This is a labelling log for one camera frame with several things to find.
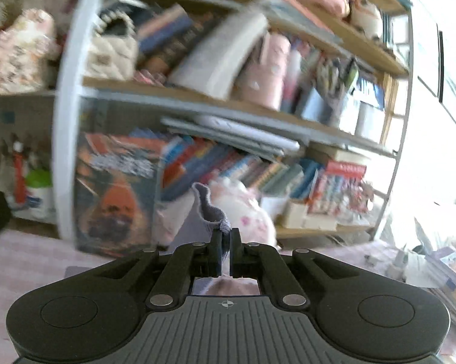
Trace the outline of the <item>lavender fleece garment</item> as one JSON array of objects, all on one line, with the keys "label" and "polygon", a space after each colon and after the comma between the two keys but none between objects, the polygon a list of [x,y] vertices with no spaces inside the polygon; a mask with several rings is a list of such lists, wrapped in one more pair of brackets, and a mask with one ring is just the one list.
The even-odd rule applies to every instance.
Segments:
[{"label": "lavender fleece garment", "polygon": [[194,183],[187,192],[193,199],[187,216],[182,222],[178,233],[169,245],[169,251],[177,247],[194,242],[209,242],[212,233],[221,231],[224,237],[229,236],[231,229],[229,219],[225,212],[211,202],[209,187]]}]

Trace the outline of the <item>white pink plush bunny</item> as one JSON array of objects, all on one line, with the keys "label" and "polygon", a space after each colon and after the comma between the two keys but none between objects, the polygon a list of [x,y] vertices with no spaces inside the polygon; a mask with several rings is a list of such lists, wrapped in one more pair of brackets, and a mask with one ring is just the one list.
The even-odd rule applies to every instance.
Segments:
[{"label": "white pink plush bunny", "polygon": [[[205,186],[211,191],[212,204],[225,212],[231,228],[239,229],[242,242],[254,241],[276,246],[276,230],[272,219],[242,182],[219,178]],[[155,244],[165,247],[167,252],[172,252],[169,251],[169,245],[193,203],[192,197],[187,194],[189,189],[176,200],[163,203],[156,211],[157,221],[152,239]]]}]

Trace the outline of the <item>row of colourful books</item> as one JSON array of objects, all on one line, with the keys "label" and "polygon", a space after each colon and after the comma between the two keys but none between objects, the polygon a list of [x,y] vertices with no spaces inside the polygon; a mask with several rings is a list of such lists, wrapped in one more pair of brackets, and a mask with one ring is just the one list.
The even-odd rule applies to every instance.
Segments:
[{"label": "row of colourful books", "polygon": [[261,194],[287,194],[307,199],[316,172],[323,165],[310,158],[269,155],[210,139],[156,132],[166,142],[160,200],[174,201],[194,183],[208,185],[218,178],[240,181]]}]

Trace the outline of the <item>red colourful boxed book set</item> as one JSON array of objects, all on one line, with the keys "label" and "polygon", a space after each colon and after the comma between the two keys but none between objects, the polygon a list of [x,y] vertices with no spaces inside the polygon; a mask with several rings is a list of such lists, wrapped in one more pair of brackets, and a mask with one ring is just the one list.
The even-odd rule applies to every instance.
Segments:
[{"label": "red colourful boxed book set", "polygon": [[360,189],[367,167],[329,160],[317,173],[308,197],[310,214],[336,216]]}]

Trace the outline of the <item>large orange dark cover book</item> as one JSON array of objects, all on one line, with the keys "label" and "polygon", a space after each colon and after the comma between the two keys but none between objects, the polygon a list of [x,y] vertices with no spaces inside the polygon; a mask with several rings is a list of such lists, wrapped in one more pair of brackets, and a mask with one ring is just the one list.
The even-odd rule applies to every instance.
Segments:
[{"label": "large orange dark cover book", "polygon": [[119,257],[149,247],[166,146],[155,137],[80,135],[74,198],[77,249]]}]

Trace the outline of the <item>pink cylindrical box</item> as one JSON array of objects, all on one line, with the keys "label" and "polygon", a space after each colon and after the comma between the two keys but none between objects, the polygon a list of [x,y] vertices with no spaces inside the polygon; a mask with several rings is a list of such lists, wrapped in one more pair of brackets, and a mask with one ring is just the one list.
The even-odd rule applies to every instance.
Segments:
[{"label": "pink cylindrical box", "polygon": [[290,47],[286,36],[267,32],[238,77],[235,99],[278,111]]}]

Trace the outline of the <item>white tub green lid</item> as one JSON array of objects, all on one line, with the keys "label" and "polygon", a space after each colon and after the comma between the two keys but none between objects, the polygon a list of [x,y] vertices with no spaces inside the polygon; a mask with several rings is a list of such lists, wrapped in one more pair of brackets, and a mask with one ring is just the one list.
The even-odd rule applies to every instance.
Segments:
[{"label": "white tub green lid", "polygon": [[45,219],[54,208],[52,174],[44,169],[31,169],[25,177],[26,203],[32,215]]}]

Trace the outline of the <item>red tube bottle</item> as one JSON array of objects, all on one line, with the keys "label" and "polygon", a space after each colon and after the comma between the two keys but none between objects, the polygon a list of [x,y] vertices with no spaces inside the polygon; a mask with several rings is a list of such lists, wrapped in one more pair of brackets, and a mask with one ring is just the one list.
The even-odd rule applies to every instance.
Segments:
[{"label": "red tube bottle", "polygon": [[25,189],[25,178],[23,175],[24,169],[24,154],[23,144],[16,140],[12,146],[12,160],[15,169],[15,188],[14,197],[17,205],[24,205],[26,202],[26,189]]}]

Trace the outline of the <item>cream quilted pearl handbag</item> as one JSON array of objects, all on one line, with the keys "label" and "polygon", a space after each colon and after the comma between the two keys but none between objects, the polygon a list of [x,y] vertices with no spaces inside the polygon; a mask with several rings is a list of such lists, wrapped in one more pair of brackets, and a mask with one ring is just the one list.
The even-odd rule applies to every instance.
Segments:
[{"label": "cream quilted pearl handbag", "polygon": [[[123,35],[106,35],[115,21],[123,24]],[[100,16],[91,38],[84,76],[113,81],[130,81],[134,77],[138,44],[134,23],[128,14],[110,10]]]}]

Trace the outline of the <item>floral pink fabric bundle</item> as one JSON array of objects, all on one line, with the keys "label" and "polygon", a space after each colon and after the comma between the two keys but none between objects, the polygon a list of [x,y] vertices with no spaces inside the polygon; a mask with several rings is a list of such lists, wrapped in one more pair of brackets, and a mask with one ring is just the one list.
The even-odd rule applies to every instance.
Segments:
[{"label": "floral pink fabric bundle", "polygon": [[24,10],[0,32],[0,95],[46,89],[48,65],[60,54],[54,18],[44,10]]}]

